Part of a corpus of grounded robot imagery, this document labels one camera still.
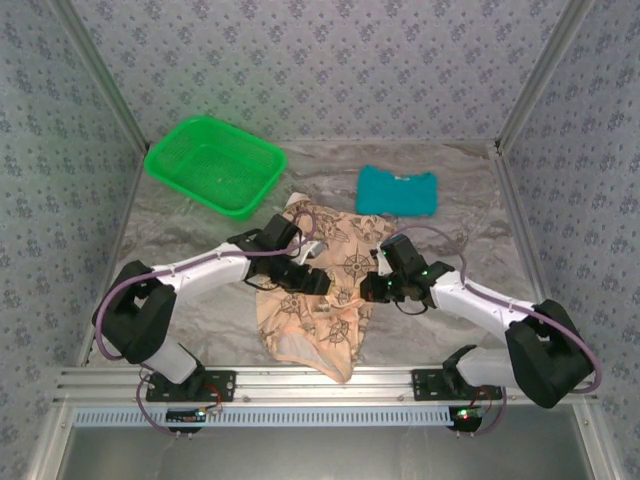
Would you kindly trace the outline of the grey metal panel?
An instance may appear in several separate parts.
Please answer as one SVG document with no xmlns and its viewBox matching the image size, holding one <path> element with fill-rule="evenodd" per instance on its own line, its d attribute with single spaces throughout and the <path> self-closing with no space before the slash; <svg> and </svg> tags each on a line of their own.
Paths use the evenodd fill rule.
<svg viewBox="0 0 640 480">
<path fill-rule="evenodd" d="M 433 427 L 230 428 L 172 440 L 79 428 L 59 480 L 594 480 L 573 434 L 458 438 Z"/>
</svg>

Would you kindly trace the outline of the aluminium table side rail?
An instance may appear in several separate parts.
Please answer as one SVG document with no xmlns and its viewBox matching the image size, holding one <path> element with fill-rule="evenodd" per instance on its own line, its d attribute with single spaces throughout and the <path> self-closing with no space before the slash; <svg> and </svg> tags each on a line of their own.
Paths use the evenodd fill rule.
<svg viewBox="0 0 640 480">
<path fill-rule="evenodd" d="M 552 299 L 554 295 L 550 291 L 550 287 L 539 258 L 539 252 L 525 215 L 525 209 L 520 199 L 515 180 L 510 171 L 510 165 L 502 154 L 499 143 L 494 145 L 494 150 L 494 165 L 497 182 L 509 217 L 512 235 L 523 267 L 525 278 L 532 287 L 534 297 L 537 302 L 541 302 L 545 299 Z"/>
<path fill-rule="evenodd" d="M 138 154 L 136 158 L 136 167 L 134 173 L 131 175 L 128 183 L 126 184 L 126 196 L 124 197 L 124 205 L 122 211 L 116 217 L 115 224 L 115 232 L 114 236 L 109 244 L 110 250 L 109 255 L 107 257 L 106 262 L 106 270 L 104 275 L 102 276 L 100 283 L 97 289 L 97 297 L 96 300 L 91 304 L 89 309 L 87 310 L 87 324 L 84 336 L 82 338 L 82 343 L 80 345 L 79 353 L 75 362 L 75 367 L 85 367 L 89 363 L 89 356 L 92 351 L 92 345 L 94 342 L 95 336 L 95 326 L 92 323 L 93 315 L 97 309 L 100 308 L 103 298 L 107 295 L 110 289 L 110 285 L 112 283 L 112 278 L 114 271 L 116 269 L 116 264 L 118 262 L 118 255 L 120 251 L 120 247 L 122 245 L 126 225 L 128 223 L 130 212 L 132 209 L 132 205 L 134 202 L 134 198 L 136 195 L 136 190 L 138 188 L 138 184 L 140 181 L 140 177 L 143 170 L 143 163 L 146 155 L 148 154 L 151 148 L 151 143 L 146 142 L 142 147 L 142 151 Z"/>
</svg>

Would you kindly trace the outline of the teal folded t-shirt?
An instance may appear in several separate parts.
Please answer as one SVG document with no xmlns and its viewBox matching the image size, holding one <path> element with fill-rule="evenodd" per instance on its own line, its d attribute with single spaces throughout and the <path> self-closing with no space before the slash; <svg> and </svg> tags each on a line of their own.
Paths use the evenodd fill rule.
<svg viewBox="0 0 640 480">
<path fill-rule="evenodd" d="M 367 165 L 359 173 L 355 209 L 359 215 L 433 216 L 438 180 L 430 173 L 396 175 Z"/>
</svg>

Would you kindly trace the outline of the green plastic basket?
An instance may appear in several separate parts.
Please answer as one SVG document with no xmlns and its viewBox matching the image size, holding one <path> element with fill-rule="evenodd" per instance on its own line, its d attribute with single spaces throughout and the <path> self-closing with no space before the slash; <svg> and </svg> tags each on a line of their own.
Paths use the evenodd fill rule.
<svg viewBox="0 0 640 480">
<path fill-rule="evenodd" d="M 144 160 L 154 179 L 236 221 L 254 214 L 286 167 L 279 147 L 209 116 L 182 121 Z"/>
</svg>

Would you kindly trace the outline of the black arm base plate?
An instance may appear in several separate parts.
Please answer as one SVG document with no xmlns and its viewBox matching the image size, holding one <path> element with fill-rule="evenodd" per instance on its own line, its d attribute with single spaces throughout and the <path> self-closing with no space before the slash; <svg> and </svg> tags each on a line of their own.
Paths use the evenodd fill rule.
<svg viewBox="0 0 640 480">
<path fill-rule="evenodd" d="M 502 390 L 496 386 L 474 387 L 458 373 L 444 369 L 411 371 L 413 396 L 416 401 L 501 400 Z"/>
<path fill-rule="evenodd" d="M 175 384 L 154 373 L 146 393 L 147 402 L 231 402 L 236 388 L 236 372 L 232 370 L 196 369 L 183 383 Z"/>
</svg>

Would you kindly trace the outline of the peach printed t-shirt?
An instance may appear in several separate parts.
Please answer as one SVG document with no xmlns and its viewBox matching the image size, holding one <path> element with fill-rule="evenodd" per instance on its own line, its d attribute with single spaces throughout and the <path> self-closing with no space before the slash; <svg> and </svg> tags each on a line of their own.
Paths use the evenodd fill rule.
<svg viewBox="0 0 640 480">
<path fill-rule="evenodd" d="M 310 265 L 325 271 L 331 281 L 325 296 L 287 293 L 264 282 L 256 293 L 256 318 L 263 345 L 273 358 L 313 368 L 337 383 L 350 380 L 373 304 L 360 297 L 360 284 L 377 269 L 371 251 L 394 232 L 395 225 L 380 216 L 362 216 L 315 205 L 294 193 L 284 217 L 304 233 L 315 215 L 313 238 L 325 250 Z"/>
</svg>

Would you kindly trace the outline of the aluminium mounting rail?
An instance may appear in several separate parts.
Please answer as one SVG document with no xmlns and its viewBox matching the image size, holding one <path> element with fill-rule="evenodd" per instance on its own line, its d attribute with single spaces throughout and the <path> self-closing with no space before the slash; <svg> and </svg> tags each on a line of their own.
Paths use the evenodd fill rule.
<svg viewBox="0 0 640 480">
<path fill-rule="evenodd" d="M 233 406 L 391 406 L 414 402 L 413 365 L 358 366 L 349 382 L 298 366 L 233 366 L 236 388 Z M 48 397 L 76 406 L 128 406 L 140 381 L 136 367 L 75 367 L 60 370 Z M 250 402 L 243 402 L 247 395 Z M 403 402 L 396 398 L 404 396 Z"/>
</svg>

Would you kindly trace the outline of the aluminium frame post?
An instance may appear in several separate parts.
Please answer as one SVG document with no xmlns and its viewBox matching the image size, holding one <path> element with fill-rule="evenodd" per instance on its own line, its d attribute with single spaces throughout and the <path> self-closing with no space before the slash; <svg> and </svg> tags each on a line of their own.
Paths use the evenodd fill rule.
<svg viewBox="0 0 640 480">
<path fill-rule="evenodd" d="M 520 131 L 595 3 L 596 0 L 567 0 L 564 10 L 551 30 L 541 55 L 535 62 L 496 139 L 496 149 L 500 155 L 504 156 L 512 149 Z"/>
<path fill-rule="evenodd" d="M 89 71 L 104 101 L 111 109 L 130 143 L 142 153 L 148 151 L 149 142 L 139 127 L 131 109 L 91 38 L 71 0 L 47 0 L 60 21 L 70 42 Z"/>
</svg>

